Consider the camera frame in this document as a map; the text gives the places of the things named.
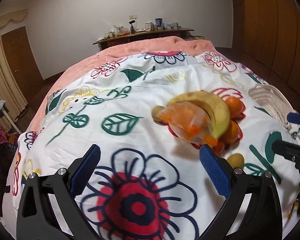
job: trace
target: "pink blanket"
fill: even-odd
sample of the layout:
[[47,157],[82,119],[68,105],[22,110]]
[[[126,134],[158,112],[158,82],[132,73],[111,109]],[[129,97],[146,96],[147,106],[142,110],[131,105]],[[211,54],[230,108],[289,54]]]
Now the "pink blanket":
[[[122,44],[105,49],[91,57],[68,68],[62,76],[51,87],[47,95],[61,90],[73,81],[85,75],[90,70],[106,62],[113,61],[119,57],[127,57],[133,54],[151,52],[151,51],[184,51],[191,56],[199,55],[205,51],[215,51],[211,41],[195,40],[184,41],[179,37],[165,37],[152,40],[135,41],[128,44]],[[45,116],[45,107],[47,97],[43,100],[38,112],[34,116],[28,130],[39,131],[40,124]]]

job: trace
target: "wooden table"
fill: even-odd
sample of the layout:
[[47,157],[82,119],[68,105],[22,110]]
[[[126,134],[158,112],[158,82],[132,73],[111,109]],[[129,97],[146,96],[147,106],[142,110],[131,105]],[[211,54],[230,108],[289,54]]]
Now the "wooden table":
[[101,50],[107,49],[112,46],[119,44],[126,44],[132,41],[141,41],[154,38],[168,37],[168,36],[177,36],[180,38],[185,38],[187,32],[193,32],[192,29],[181,28],[177,30],[158,30],[158,31],[144,31],[136,32],[133,34],[122,35],[118,37],[108,38],[101,41],[96,41],[93,45],[100,44]]

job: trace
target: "white bedsheet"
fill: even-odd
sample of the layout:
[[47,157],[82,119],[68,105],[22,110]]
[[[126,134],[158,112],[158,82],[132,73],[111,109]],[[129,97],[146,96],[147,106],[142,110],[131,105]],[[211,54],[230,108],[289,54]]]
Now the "white bedsheet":
[[[257,83],[266,82],[216,52],[196,57],[184,52],[150,52],[104,64],[56,91],[48,98],[49,112],[40,133],[28,131],[19,137],[16,166],[8,177],[8,182],[13,179],[15,216],[3,207],[8,231],[15,236],[15,218],[29,173],[54,174],[97,144],[100,163],[76,201],[104,239],[196,239],[225,199],[201,166],[198,149],[174,137],[167,126],[156,124],[151,109],[197,90],[224,99],[236,96],[244,103],[245,118],[238,121],[243,137],[224,157],[241,153],[247,174],[273,174],[285,224],[300,178],[294,164],[274,156],[269,145],[276,138],[300,141],[248,96]],[[4,203],[10,202],[9,197],[5,195]],[[249,198],[230,233],[239,227]],[[71,233],[56,200],[51,201],[61,228]],[[285,227],[284,235],[294,223],[296,219]]]

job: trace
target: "wooden wardrobe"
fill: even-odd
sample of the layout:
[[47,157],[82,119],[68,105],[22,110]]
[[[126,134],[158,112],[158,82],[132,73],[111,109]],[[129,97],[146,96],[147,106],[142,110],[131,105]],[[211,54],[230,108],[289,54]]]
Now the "wooden wardrobe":
[[295,0],[233,0],[232,54],[300,111],[300,6]]

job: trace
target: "bed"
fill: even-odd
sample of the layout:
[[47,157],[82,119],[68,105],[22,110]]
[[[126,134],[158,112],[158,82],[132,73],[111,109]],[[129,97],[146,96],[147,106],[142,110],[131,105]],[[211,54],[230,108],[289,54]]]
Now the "bed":
[[[237,120],[240,140],[223,157],[241,153],[247,174],[271,170],[285,237],[298,221],[296,213],[290,217],[289,212],[300,177],[294,164],[275,156],[269,145],[275,139],[300,144],[297,136],[291,136],[300,131],[298,127],[287,131],[249,97],[256,84],[266,82],[218,53],[210,41],[178,37],[118,45],[70,67],[19,137],[7,180],[11,191],[3,199],[3,225],[16,237],[22,187],[31,172],[54,174],[97,144],[100,163],[75,200],[104,239],[197,239],[224,197],[200,164],[198,147],[155,123],[151,109],[178,94],[205,90],[243,102],[245,110]],[[50,199],[62,230],[71,234],[56,200]],[[246,196],[230,233],[239,227],[248,203]],[[127,218],[131,212],[144,220]]]

